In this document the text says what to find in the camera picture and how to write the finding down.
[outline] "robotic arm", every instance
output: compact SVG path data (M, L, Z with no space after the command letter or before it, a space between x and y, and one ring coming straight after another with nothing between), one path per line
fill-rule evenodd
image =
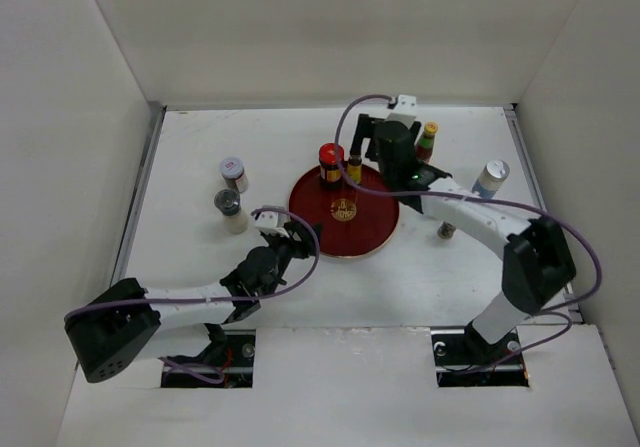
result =
M363 139L367 158L378 162L386 186L395 192L437 191L477 197L451 175L420 162L415 155L415 98L399 96L389 117L358 119L356 155ZM401 113L395 112L400 107ZM465 328L464 344L474 364L496 360L506 337L544 307L576 275L561 227L547 217L523 219L494 207L436 196L407 195L398 200L412 209L463 230L503 261L502 290Z
M268 246L255 247L219 282L190 289L142 288L123 279L91 304L119 302L121 307L87 311L68 317L65 330L90 383L105 381L134 360L182 356L208 363L226 345L221 327L245 319L260 308L259 300L284 285L282 276L292 259L315 255L311 234L281 214L264 212L256 219ZM314 227L320 234L321 227ZM235 300L211 302L212 298ZM128 305L128 301L149 302ZM201 303L180 299L202 299Z

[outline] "red tray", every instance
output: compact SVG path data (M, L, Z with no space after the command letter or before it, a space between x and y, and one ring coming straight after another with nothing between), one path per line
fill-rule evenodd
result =
M388 189L380 173L362 166L362 185ZM320 167L304 174L289 196L289 210L311 224L323 225L320 252L332 257L359 257L382 247L398 224L400 208L391 197L364 194L343 182L340 190L320 185Z

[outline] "wire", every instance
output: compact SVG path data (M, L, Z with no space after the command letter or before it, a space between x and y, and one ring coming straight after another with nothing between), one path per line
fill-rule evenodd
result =
M166 379L166 377L174 370L181 370L182 372L184 372L185 374L190 375L194 379L198 379L201 382L204 382L206 384L212 384L212 385L220 385L221 383L224 382L224 379L226 377L220 371L220 369L218 369L216 367L211 367L210 365L205 365L205 364L178 364L177 362L174 362L173 360L169 360L166 357L159 357L158 360L161 360L162 362L164 362L165 365L170 367L170 369L163 374L163 380ZM193 367L206 367L208 369L212 369L214 374L216 374L217 377L214 378L214 379L212 379L210 377L206 377L206 376L204 376L202 374L199 374L195 370L193 370Z
M340 121L338 122L338 127L336 128L336 134L335 134L335 139L334 139L334 143L336 144L336 146L340 145L340 132L342 131L342 126L344 125L344 121L347 118L347 115L349 114L349 112L359 103L364 102L366 100L373 100L373 99L377 99L377 100L385 100L387 102L391 102L393 101L393 97L389 96L389 95L384 95L384 94L369 94L369 95L364 95L362 97L358 97L357 99L353 100L349 105L347 105L347 107L345 108L344 112L342 113L342 116L340 117ZM432 190L425 190L425 191L401 191L401 192L383 192L383 191L379 191L379 190L372 190L372 189L367 189L366 187L362 187L361 185L358 185L357 183L355 183L347 174L344 166L342 165L342 162L340 162L340 158L339 158L339 149L334 149L336 152L336 164L338 165L338 168L340 169L340 172L342 174L343 179L345 180L345 182L347 184L349 184L351 187L353 187L356 190L359 190L360 192L363 192L365 194L371 194L371 195L377 195L380 197L406 197L406 196L415 196L415 195L420 195L420 196L430 196L430 197L444 197L444 198L449 198L449 199L458 199L458 200L462 200L463 202L472 202L472 203L477 203L477 204L494 204L494 205L504 205L506 207L515 207L517 209L522 209L522 210L526 210L529 212L533 212L535 214L538 215L543 215L546 216L548 218L550 218L551 220L555 221L558 223L558 225L562 226L567 232L569 232L583 247L584 249L587 251L587 253L589 254L589 257L591 257L591 260L593 261L593 266L595 268L595 281L593 284L593 287L591 287L591 289L589 289L587 292L585 292L582 295L579 295L577 297L574 297L571 300L565 301L565 302L561 302L559 304L553 305L551 307L547 307L545 309L542 309L537 315L554 315L554 316L558 316L558 317L562 317L565 320L567 320L567 326L561 330L560 332L553 334L545 339L539 340L537 342L534 342L533 344L527 345L523 348L521 348L520 350L514 351L509 355L506 355L505 357L501 358L500 360L498 360L497 362L494 362L486 367L477 367L475 369L470 369L470 370L464 370L462 372L459 372L459 375L463 375L463 374L472 374L475 372L482 372L487 368L492 368L496 365L501 364L502 362L505 362L506 360L509 360L513 357L515 357L516 355L520 355L522 352L532 349L534 347L537 347L539 345L545 344L547 342L550 342L554 339L557 339L558 337L560 337L561 335L567 333L569 331L569 329L571 329L571 326L573 325L573 322L571 320L571 318L569 318L568 316L561 314L559 312L553 312L555 309L559 309L561 307L566 307L568 305L573 305L573 304L577 304L578 302L582 302L583 300L586 300L590 297L592 297L593 295L596 294L596 292L598 292L598 290L600 289L600 285L602 284L602 265L600 263L600 259L598 258L598 255L596 254L595 250L593 249L593 247L591 246L591 244L587 241L587 239L580 233L578 232L574 227L572 227L571 225L569 225L568 223L566 223L564 220L546 212L543 209L539 209L537 207L533 207L531 205L527 205L527 204L521 204L520 202L512 202L509 200L499 200L499 199L483 199L481 197L467 197L466 195L462 195L462 194L454 194L452 192L436 192L436 191L432 191Z
M313 274L313 272L316 270L316 267L318 266L318 261L320 258L320 240L318 239L316 232L313 230L313 227L311 227L311 225L306 220L304 220L299 215L294 214L293 212L289 212L288 210L282 209L279 207L261 207L251 212L251 215L257 215L262 212L277 212L279 214L284 214L291 217L294 220L297 220L298 222L300 222L300 224L302 224L304 228L306 228L309 231L309 234L311 234L311 238L313 239L314 250L315 250L313 264L311 265L307 273L303 275L300 280L298 280L291 286L287 287L286 289L273 292L272 294L256 295L253 297L229 296L229 297L193 298L193 299L165 299L165 298L128 299L128 300L116 300L112 302L102 302L99 304L89 304L84 307L80 307L79 309L72 310L71 312L69 312L67 315L64 316L64 321L67 322L69 321L69 319L73 317L76 317L78 315L88 314L90 312L96 312L96 311L105 310L105 309L118 309L122 307L131 307L134 305L149 305L149 304L194 305L194 304L207 304L210 302L255 302L256 300L274 299L288 292L291 292L293 289L299 287L304 282L306 282L307 279L311 277L311 274Z

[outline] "wall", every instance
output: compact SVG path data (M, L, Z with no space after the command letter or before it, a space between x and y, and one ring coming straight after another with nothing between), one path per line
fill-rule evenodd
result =
M93 0L0 0L0 445L54 445L149 110Z
M576 0L98 0L148 99L515 102Z
M640 0L580 0L517 110L548 207L602 257L602 291L583 307L604 333L636 431L639 12ZM581 252L578 260L576 288L584 291L592 268Z

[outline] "purple cable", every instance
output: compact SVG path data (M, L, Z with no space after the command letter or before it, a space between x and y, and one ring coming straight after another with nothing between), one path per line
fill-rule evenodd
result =
M206 384L220 385L222 382L224 382L224 374L215 367L211 367L209 365L204 365L204 364L178 364L177 362L174 362L173 360L169 360L166 357L159 357L158 360L161 360L162 362L164 362L165 365L168 365L169 367L171 367L167 372L162 374L163 380L166 379L166 377L172 371L181 370L185 374L189 374L194 379L198 379L199 381L204 382ZM193 367L207 367L207 368L213 369L213 372L218 376L218 378L210 379L209 377L199 374L198 372L193 370Z
M338 127L336 128L336 135L335 135L335 139L334 139L334 143L336 146L340 145L340 132L342 131L342 126L344 125L344 121L347 118L347 115L349 114L349 112L359 103L364 102L365 100L372 100L372 99L379 99L379 100L385 100L387 102L391 102L393 100L393 97L389 96L389 95L384 95L384 94L370 94L370 95L364 95L362 97L359 97L357 99L355 99L354 101L352 101L344 110L344 112L342 113L342 116L340 117L340 121L338 122ZM504 356L503 358L501 358L500 360L498 360L497 362L494 362L493 364L489 365L489 366L483 366L483 367L476 367L474 369L470 369L470 370L464 370L461 371L460 374L472 374L475 372L480 372L483 370L486 370L488 368L493 368L495 365L499 365L502 362L505 362L506 360L511 359L512 357L515 357L516 355L520 355L522 352L532 349L534 347L537 347L539 345L542 344L546 344L547 342L551 342L552 340L557 339L558 337L560 337L561 335L564 335L565 333L567 333L569 331L569 329L571 328L571 326L573 325L573 322L571 321L571 319L564 315L561 314L559 312L553 312L553 310L555 309L559 309L561 307L566 307L568 305L573 305L576 304L578 302L581 302L583 300L586 300L590 297L592 297L593 295L595 295L596 292L598 292L598 290L600 289L600 285L602 284L602 266L600 264L600 259L598 258L598 255L596 254L595 250L593 249L593 247L591 247L591 244L589 244L589 242L587 241L587 239L584 238L584 236L578 232L574 227L572 227L571 225L569 225L568 223L566 223L565 221L559 219L558 217L549 214L548 212L539 209L537 207L533 207L531 205L527 205L527 204L521 204L519 202L512 202L509 200L498 200L498 199L483 199L481 197L467 197L465 195L462 194L454 194L454 193L450 193L450 192L434 192L431 190L426 190L426 191L402 191L402 192L382 192L382 191L378 191L378 190L372 190L372 189L367 189L366 187L362 187L358 184L356 184L347 174L345 168L342 165L342 162L340 162L340 158L338 156L338 152L339 149L336 147L335 149L336 152L336 163L338 165L338 168L340 169L340 172L342 173L342 177L345 180L345 182L347 182L347 184L349 184L351 187L353 187L356 190L359 190L360 192L363 192L365 194L371 194L371 195L377 195L380 197L406 197L406 196L414 196L414 195L425 195L425 196L431 196L431 197L444 197L444 198L449 198L449 199L458 199L458 200L462 200L465 202L473 202L473 203L477 203L477 204L494 204L494 205L504 205L507 207L515 207L517 209L522 209L522 210L527 210L529 212L533 212L535 214L538 215L544 215L550 219L552 219L553 221L557 222L560 226L562 226L567 232L569 232L578 242L580 242L580 244L584 247L584 249L587 251L587 253L589 254L589 256L591 257L591 260L593 261L593 266L595 268L595 273L596 273L596 280L593 284L593 287L591 287L591 289L589 289L587 292L585 292L582 295L579 295L577 297L575 297L572 300L566 301L566 302L561 302L557 305L548 307L546 309L541 310L537 315L554 315L557 317L562 317L564 319L567 320L567 326L562 329L560 332L553 334L545 339L539 340L537 342L534 342L530 345L527 345L523 348L521 348L520 350L514 351L512 353L510 353L509 355Z
M291 217L294 220L297 220L302 224L302 226L309 231L311 234L311 238L313 239L313 244L315 247L315 256L313 258L313 264L309 271L296 283L287 287L286 289L282 289L278 292L274 292L272 294L266 295L257 295L255 297L239 297L239 296L229 296L229 297L211 297L207 299L198 298L198 299L129 299L129 300L116 300L113 302L103 302L100 304L90 304L84 307L80 307L79 309L72 310L67 315L64 316L64 321L67 322L72 317L77 315L87 314L89 312L96 312L98 310L104 309L117 309L121 307L130 307L133 305L148 305L148 304L172 304L172 305L194 305L194 304L206 304L209 302L255 302L256 300L266 300L266 299L274 299L276 297L280 297L281 295L286 294L287 292L291 292L296 287L302 285L306 280L311 277L311 274L316 270L318 266L318 261L320 257L320 241L318 236L316 235L313 227L304 220L299 215L294 214L293 212L289 212L286 209L281 209L278 207L261 207L259 209L251 212L251 215L256 215L261 212L277 212L279 214L284 214Z

